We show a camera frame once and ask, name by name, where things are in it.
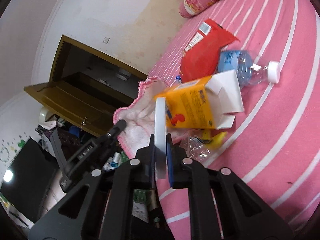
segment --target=plastic water bottle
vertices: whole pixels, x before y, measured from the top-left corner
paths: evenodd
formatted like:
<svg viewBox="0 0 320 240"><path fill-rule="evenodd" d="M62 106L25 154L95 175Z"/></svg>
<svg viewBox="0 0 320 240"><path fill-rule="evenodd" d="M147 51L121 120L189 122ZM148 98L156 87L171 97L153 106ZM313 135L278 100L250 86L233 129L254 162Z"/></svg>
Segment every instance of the plastic water bottle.
<svg viewBox="0 0 320 240"><path fill-rule="evenodd" d="M120 158L121 158L121 154L116 152L116 153L113 155L113 161L112 161L112 163L110 164L110 166L111 166L112 168L117 168L118 165L119 165Z"/></svg>
<svg viewBox="0 0 320 240"><path fill-rule="evenodd" d="M226 50L220 54L218 72L236 70L240 87L257 85L263 81L278 84L280 79L280 66L277 61L260 59L254 64L254 52L247 50Z"/></svg>
<svg viewBox="0 0 320 240"><path fill-rule="evenodd" d="M174 81L173 84L174 84L174 85L180 85L180 84L182 84L181 77L180 77L179 75L176 76L176 79L175 79L175 81Z"/></svg>

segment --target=wooden door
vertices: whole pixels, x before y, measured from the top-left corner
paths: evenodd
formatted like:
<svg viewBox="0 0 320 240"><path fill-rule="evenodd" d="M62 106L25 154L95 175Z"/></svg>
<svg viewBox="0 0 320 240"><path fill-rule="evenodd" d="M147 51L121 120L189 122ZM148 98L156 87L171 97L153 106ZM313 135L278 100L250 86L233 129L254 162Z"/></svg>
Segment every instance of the wooden door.
<svg viewBox="0 0 320 240"><path fill-rule="evenodd" d="M37 84L25 87L24 90L51 112L95 136L105 134L113 125L115 107L65 81Z"/></svg>

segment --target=yellow packaging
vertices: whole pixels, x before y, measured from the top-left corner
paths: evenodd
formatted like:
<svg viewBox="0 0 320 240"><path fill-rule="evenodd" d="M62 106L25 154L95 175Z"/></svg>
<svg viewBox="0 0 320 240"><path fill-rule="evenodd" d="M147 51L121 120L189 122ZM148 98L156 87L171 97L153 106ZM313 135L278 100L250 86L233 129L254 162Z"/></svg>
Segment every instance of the yellow packaging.
<svg viewBox="0 0 320 240"><path fill-rule="evenodd" d="M165 97L167 126L190 129L230 128L243 103L234 70L169 87L155 96Z"/></svg>

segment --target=pink striped bedsheet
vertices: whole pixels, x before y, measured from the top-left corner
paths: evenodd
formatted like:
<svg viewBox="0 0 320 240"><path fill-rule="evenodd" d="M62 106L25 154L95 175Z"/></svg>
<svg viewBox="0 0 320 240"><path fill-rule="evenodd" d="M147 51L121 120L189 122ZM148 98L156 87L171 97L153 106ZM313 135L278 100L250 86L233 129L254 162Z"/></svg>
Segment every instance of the pink striped bedsheet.
<svg viewBox="0 0 320 240"><path fill-rule="evenodd" d="M283 68L279 84L242 89L245 111L204 165L231 168L299 230L320 201L319 16L309 0L221 0L181 28L148 76L171 85L182 49L208 17L240 39L228 49L255 50ZM166 180L157 188L175 238L190 239L187 190Z"/></svg>

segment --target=barcode label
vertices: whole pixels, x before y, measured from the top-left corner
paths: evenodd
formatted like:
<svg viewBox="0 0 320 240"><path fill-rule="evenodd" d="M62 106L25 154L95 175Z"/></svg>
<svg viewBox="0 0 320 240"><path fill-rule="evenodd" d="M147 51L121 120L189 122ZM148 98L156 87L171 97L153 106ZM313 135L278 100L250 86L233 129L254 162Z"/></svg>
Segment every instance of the barcode label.
<svg viewBox="0 0 320 240"><path fill-rule="evenodd" d="M183 83L181 85L178 85L174 90L179 90L181 88L191 87L191 86L197 84L198 82L199 82L199 80Z"/></svg>
<svg viewBox="0 0 320 240"><path fill-rule="evenodd" d="M209 32L211 31L211 26L205 22L201 24L199 27L199 30L202 31L205 35L208 35Z"/></svg>
<svg viewBox="0 0 320 240"><path fill-rule="evenodd" d="M203 39L203 36L200 33L197 33L192 40L189 42L188 46L184 49L186 52L195 46L199 41Z"/></svg>

